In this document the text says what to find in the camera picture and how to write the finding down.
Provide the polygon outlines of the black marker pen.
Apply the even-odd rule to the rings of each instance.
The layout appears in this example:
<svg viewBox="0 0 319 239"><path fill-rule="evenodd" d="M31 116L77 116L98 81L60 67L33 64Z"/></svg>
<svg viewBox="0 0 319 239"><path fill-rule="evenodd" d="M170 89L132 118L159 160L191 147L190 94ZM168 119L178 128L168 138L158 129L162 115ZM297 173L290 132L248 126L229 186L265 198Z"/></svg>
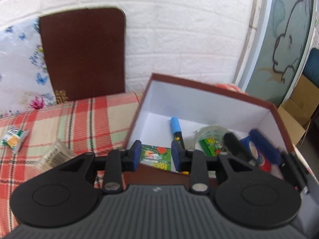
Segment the black marker pen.
<svg viewBox="0 0 319 239"><path fill-rule="evenodd" d="M171 132L174 137L174 140L179 142L181 147L185 149L184 141L183 141L183 136L182 136L182 130L179 124L179 120L176 117L172 117L170 119L170 126L171 126Z"/></svg>

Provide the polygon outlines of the blue tape roll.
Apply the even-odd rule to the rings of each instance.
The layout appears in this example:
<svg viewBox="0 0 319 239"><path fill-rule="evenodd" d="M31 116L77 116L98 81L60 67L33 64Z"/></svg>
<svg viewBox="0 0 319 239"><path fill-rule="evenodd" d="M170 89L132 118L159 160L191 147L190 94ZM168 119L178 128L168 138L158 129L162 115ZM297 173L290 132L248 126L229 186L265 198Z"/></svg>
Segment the blue tape roll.
<svg viewBox="0 0 319 239"><path fill-rule="evenodd" d="M256 145L252 142L249 136L240 140L240 143L249 152L252 160L255 162L256 166L262 167L265 164L264 156L259 152Z"/></svg>

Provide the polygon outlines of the bag of white beads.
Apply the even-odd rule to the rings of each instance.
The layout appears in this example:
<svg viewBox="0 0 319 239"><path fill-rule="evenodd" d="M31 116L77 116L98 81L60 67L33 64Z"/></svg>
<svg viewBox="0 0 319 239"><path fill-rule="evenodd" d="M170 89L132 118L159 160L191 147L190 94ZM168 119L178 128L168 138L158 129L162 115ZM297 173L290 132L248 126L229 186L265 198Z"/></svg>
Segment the bag of white beads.
<svg viewBox="0 0 319 239"><path fill-rule="evenodd" d="M64 143L56 141L50 145L42 158L36 161L34 167L37 170L48 171L75 158L76 156L77 154L68 149Z"/></svg>

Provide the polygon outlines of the green snack packet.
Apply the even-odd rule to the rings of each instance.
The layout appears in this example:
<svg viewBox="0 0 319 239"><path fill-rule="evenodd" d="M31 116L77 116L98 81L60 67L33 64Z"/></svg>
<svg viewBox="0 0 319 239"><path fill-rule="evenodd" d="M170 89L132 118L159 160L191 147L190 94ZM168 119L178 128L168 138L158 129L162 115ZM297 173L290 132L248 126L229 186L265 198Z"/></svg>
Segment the green snack packet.
<svg viewBox="0 0 319 239"><path fill-rule="evenodd" d="M9 147L13 154L17 154L28 134L28 130L10 125L2 138L2 145Z"/></svg>

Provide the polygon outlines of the small green box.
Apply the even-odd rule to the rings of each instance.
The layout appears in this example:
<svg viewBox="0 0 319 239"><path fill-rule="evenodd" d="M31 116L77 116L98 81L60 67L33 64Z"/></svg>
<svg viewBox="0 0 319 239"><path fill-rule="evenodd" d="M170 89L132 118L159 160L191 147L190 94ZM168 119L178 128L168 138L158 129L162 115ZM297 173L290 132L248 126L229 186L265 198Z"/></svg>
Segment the small green box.
<svg viewBox="0 0 319 239"><path fill-rule="evenodd" d="M219 154L226 154L226 148L219 140L213 138L205 138L200 140L200 146L202 147L206 156L215 157Z"/></svg>

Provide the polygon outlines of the clear printed tape roll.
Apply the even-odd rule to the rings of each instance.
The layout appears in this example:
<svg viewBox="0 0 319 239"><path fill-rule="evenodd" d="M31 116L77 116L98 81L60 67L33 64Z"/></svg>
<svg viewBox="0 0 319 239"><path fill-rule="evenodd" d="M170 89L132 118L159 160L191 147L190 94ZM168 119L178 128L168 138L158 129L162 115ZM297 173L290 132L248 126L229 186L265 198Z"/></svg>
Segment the clear printed tape roll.
<svg viewBox="0 0 319 239"><path fill-rule="evenodd" d="M205 138L213 138L219 140L222 143L222 145L226 148L227 151L227 153L224 155L227 155L229 151L227 147L224 145L224 135L228 132L229 130L227 128L217 124L203 127L195 132L195 136L193 139L194 149L203 151L202 147L200 146L200 140Z"/></svg>

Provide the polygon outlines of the green card packet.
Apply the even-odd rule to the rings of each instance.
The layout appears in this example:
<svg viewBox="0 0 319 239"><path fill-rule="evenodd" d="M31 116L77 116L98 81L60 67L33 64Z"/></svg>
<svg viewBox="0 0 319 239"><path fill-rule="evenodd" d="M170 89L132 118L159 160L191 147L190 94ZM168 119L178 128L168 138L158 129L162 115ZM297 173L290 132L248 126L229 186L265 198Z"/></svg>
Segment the green card packet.
<svg viewBox="0 0 319 239"><path fill-rule="evenodd" d="M140 163L161 170L171 171L171 149L142 145Z"/></svg>

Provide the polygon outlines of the brown open storage box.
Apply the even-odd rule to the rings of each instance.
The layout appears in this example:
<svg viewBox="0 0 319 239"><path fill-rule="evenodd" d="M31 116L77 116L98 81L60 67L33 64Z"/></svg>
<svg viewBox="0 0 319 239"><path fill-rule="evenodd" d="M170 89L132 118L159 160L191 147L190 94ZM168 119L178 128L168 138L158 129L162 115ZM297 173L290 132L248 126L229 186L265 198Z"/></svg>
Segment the brown open storage box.
<svg viewBox="0 0 319 239"><path fill-rule="evenodd" d="M212 85L153 74L131 123L124 146L134 141L169 148L173 140L170 119L176 117L186 147L195 132L217 124L240 138L258 129L276 148L291 153L292 141L274 104Z"/></svg>

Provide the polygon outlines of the plaid bed sheet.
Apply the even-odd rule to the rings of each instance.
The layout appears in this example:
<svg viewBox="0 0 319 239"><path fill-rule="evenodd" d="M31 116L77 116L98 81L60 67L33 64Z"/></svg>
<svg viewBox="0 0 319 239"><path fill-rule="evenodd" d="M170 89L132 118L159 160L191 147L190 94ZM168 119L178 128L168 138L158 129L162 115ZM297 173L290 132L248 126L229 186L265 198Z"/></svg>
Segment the plaid bed sheet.
<svg viewBox="0 0 319 239"><path fill-rule="evenodd" d="M76 154L95 152L97 155L123 147L143 95L143 92L128 92L69 101L2 118L1 136L10 125L29 134L17 154L1 145L1 237L17 226L9 207L11 193L39 174L34 164L50 145L60 141Z"/></svg>

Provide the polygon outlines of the red tape roll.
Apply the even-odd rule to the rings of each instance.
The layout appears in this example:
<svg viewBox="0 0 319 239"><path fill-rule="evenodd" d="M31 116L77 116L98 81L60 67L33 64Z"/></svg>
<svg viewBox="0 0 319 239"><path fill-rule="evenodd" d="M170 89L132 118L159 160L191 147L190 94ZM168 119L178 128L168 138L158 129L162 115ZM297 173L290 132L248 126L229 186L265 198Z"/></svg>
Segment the red tape roll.
<svg viewBox="0 0 319 239"><path fill-rule="evenodd" d="M271 172L271 163L264 157L261 158L259 168L262 171Z"/></svg>

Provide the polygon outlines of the open cardboard box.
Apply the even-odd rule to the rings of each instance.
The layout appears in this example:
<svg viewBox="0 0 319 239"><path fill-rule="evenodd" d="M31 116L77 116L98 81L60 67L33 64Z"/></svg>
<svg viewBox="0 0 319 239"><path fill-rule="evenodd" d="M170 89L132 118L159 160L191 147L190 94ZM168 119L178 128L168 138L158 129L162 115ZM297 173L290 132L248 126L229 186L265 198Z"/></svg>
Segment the open cardboard box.
<svg viewBox="0 0 319 239"><path fill-rule="evenodd" d="M318 107L318 87L301 75L290 98L283 102L278 112L294 145L303 142Z"/></svg>

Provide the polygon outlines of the floral white pillow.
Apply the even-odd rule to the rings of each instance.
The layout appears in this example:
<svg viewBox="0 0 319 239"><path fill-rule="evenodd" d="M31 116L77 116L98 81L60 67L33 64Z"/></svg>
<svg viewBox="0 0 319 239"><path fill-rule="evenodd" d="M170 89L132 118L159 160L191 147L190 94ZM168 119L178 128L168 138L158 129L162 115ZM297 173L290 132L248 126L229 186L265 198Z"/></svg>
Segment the floral white pillow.
<svg viewBox="0 0 319 239"><path fill-rule="evenodd" d="M55 105L39 18L1 28L1 118Z"/></svg>

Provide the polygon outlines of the blue chair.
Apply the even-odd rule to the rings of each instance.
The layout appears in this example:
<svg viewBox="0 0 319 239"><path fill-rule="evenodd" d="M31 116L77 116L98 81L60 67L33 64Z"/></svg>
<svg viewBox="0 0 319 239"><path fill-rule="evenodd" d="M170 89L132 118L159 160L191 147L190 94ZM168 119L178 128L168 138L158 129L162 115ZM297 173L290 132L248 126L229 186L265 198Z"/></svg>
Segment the blue chair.
<svg viewBox="0 0 319 239"><path fill-rule="evenodd" d="M305 75L314 84L318 85L319 50L317 48L311 49L305 68L303 70L303 75Z"/></svg>

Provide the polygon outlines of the cartoon wall panel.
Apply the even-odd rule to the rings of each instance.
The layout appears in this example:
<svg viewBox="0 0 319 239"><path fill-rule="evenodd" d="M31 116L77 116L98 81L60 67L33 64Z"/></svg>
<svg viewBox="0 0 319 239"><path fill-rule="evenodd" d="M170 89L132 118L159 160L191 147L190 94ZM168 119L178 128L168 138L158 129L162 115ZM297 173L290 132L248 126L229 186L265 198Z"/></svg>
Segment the cartoon wall panel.
<svg viewBox="0 0 319 239"><path fill-rule="evenodd" d="M280 105L301 64L314 0L272 0L263 43L246 92Z"/></svg>

